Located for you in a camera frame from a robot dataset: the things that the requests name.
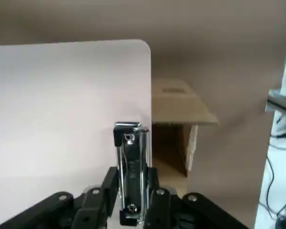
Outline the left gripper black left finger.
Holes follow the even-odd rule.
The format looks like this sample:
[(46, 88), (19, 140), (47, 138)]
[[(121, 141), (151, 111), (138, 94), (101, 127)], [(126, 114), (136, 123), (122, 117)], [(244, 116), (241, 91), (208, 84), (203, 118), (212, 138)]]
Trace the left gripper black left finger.
[(80, 196), (61, 191), (0, 224), (0, 229), (105, 229), (118, 192), (117, 168)]

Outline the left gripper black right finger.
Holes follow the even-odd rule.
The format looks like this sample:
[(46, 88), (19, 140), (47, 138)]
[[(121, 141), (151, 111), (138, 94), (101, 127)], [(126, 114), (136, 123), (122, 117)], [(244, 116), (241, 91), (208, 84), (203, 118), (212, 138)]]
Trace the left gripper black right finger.
[(158, 169), (149, 169), (151, 197), (145, 229), (246, 229), (243, 223), (200, 193), (182, 198), (159, 184)]

